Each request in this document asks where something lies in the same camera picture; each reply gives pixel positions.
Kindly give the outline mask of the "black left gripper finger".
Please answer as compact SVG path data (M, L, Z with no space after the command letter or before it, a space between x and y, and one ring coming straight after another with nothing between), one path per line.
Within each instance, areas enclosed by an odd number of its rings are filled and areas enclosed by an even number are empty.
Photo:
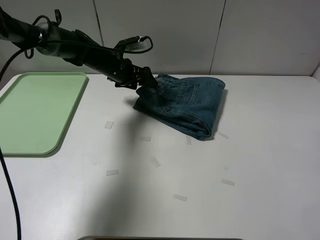
M139 77L139 81L138 81L139 86L156 88L158 85L157 80L154 78L151 72L151 69L147 66L139 69L138 77Z

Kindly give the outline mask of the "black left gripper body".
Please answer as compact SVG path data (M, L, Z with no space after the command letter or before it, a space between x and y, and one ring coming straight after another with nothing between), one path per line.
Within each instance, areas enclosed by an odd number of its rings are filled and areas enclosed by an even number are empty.
M119 41L114 47L115 51L89 48L84 58L84 65L107 76L115 82L117 88L136 89L138 87L137 68L131 60L123 58L127 46L135 41Z

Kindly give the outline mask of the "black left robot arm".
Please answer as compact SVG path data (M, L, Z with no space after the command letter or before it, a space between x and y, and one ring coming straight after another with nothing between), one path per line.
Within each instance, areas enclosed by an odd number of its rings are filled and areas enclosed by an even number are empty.
M136 66L124 57L124 54L139 55L151 51L154 45L149 36L134 36L119 41L113 48L105 47L78 29L61 28L61 12L55 9L54 13L55 21L40 15L29 24L0 11L1 40L19 48L2 67L2 76L18 55L24 54L27 59L32 59L37 50L42 55L61 58L74 66L87 66L107 76L117 88L157 87L158 82L149 67Z

